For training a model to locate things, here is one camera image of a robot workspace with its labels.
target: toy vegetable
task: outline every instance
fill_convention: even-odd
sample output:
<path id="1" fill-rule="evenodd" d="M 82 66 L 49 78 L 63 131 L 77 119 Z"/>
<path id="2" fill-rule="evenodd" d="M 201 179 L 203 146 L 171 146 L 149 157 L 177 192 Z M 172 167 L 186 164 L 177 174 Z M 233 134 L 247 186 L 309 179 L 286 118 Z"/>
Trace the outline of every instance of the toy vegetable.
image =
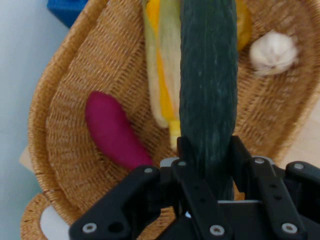
<path id="1" fill-rule="evenodd" d="M 227 151 L 237 117 L 236 4 L 185 0 L 182 13 L 181 135 L 214 196 L 233 200 Z"/>
<path id="2" fill-rule="evenodd" d="M 237 48 L 240 52 L 250 41 L 252 35 L 251 14 L 243 0 L 235 0 L 236 25 L 237 25 Z"/>
<path id="3" fill-rule="evenodd" d="M 85 106 L 85 121 L 98 149 L 117 164 L 128 169 L 152 165 L 125 111 L 114 97 L 92 92 Z"/>
<path id="4" fill-rule="evenodd" d="M 180 136 L 180 0 L 143 0 L 142 5 L 151 109 L 158 125 L 169 127 L 171 146 L 176 149 Z"/>

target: green cucumber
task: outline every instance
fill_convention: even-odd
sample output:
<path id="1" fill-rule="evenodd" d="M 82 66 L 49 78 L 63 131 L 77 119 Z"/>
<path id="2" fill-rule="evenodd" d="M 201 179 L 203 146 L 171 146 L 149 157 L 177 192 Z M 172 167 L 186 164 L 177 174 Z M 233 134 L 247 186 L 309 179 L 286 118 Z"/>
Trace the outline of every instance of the green cucumber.
<path id="1" fill-rule="evenodd" d="M 234 0 L 181 4 L 181 135 L 194 167 L 218 200 L 233 200 L 228 147 L 237 117 L 237 14 Z"/>

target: white garlic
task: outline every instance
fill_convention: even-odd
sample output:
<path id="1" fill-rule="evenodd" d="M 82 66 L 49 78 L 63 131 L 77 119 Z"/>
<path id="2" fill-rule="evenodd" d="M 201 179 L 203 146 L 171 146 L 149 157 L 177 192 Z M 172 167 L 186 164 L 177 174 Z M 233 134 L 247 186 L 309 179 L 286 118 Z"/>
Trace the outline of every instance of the white garlic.
<path id="1" fill-rule="evenodd" d="M 256 74 L 266 76 L 287 71 L 297 60 L 298 49 L 291 37 L 270 31 L 250 47 L 251 64 Z"/>

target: blue object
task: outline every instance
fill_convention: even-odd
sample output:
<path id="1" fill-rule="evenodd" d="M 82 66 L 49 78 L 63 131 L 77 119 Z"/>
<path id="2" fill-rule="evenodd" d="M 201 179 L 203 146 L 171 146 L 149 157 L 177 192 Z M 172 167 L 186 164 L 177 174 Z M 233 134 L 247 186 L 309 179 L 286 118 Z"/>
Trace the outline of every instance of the blue object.
<path id="1" fill-rule="evenodd" d="M 68 28 L 76 21 L 88 0 L 49 0 L 47 8 Z"/>

